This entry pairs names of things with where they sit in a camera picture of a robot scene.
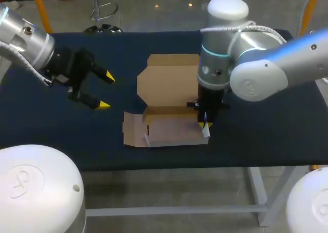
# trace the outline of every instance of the metal table frame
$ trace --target metal table frame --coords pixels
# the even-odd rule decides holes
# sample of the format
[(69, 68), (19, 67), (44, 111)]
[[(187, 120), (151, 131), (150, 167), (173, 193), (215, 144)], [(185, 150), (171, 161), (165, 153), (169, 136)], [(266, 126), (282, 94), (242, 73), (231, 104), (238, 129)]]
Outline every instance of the metal table frame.
[(87, 217), (257, 212), (259, 225), (270, 226), (275, 221), (293, 186), (305, 175), (308, 168), (309, 166), (287, 166), (267, 198), (259, 167), (248, 167), (256, 205), (87, 209)]

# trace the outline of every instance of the metal bolt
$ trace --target metal bolt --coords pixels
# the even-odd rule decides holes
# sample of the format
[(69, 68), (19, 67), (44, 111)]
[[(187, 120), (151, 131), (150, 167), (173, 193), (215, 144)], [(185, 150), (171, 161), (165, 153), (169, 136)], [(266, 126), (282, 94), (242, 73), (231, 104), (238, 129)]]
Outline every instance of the metal bolt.
[(31, 29), (31, 27), (26, 26), (26, 27), (23, 28), (23, 32), (27, 35), (31, 35), (32, 34), (32, 29)]

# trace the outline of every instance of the orange pole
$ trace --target orange pole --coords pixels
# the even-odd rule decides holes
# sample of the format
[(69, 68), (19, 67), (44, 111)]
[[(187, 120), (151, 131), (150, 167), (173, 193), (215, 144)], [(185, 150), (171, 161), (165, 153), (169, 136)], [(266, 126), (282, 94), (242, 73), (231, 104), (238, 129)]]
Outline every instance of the orange pole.
[(301, 20), (301, 29), (300, 29), (299, 36), (302, 36), (305, 34), (317, 2), (318, 2), (318, 0), (309, 0), (308, 1), (307, 5), (305, 7), (305, 10), (304, 10), (302, 20)]
[(41, 17), (45, 31), (47, 33), (53, 33), (43, 0), (34, 0), (34, 2), (36, 4), (37, 10), (39, 11), (39, 15)]

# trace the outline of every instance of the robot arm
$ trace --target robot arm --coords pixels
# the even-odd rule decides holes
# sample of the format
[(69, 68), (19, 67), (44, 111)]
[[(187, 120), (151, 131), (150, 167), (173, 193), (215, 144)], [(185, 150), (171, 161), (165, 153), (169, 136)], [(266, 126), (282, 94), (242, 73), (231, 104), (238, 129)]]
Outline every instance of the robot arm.
[(244, 53), (230, 76), (233, 92), (261, 101), (280, 90), (328, 75), (328, 29), (266, 51)]
[(226, 91), (261, 101), (328, 76), (328, 29), (287, 43), (275, 30), (248, 21), (248, 13), (242, 0), (211, 0), (208, 5), (207, 28), (201, 29), (198, 100), (192, 105), (202, 127), (227, 107), (222, 101)]
[(98, 66), (94, 55), (86, 49), (77, 52), (67, 47), (55, 47), (55, 40), (46, 32), (0, 4), (0, 54), (29, 69), (47, 86), (55, 81), (69, 87), (68, 98), (92, 109), (109, 107), (84, 92), (80, 87), (89, 72), (113, 83), (108, 70)]

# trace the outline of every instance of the table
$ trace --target table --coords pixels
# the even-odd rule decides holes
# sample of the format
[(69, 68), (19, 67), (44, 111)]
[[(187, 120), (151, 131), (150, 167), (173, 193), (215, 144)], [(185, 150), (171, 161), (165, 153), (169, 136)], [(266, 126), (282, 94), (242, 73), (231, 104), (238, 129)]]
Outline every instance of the table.
[[(291, 38), (281, 31), (285, 38)], [(111, 108), (93, 111), (67, 99), (67, 88), (46, 88), (29, 72), (12, 66), (0, 86), (0, 148), (41, 144), (67, 154), (81, 171), (252, 167), (257, 205), (247, 207), (90, 209), (89, 216), (163, 213), (258, 211), (260, 225), (269, 225), (295, 182), (310, 164), (328, 163), (327, 106), (314, 82), (284, 90), (251, 103), (227, 94), (230, 111), (220, 113), (206, 146), (149, 149), (124, 146), (124, 111), (142, 113), (136, 76), (150, 54), (199, 53), (201, 34), (192, 32), (121, 33), (114, 35), (54, 34), (56, 44), (74, 50), (87, 47), (116, 79), (108, 85), (89, 76), (84, 92)], [(267, 200), (258, 166), (285, 169)]]

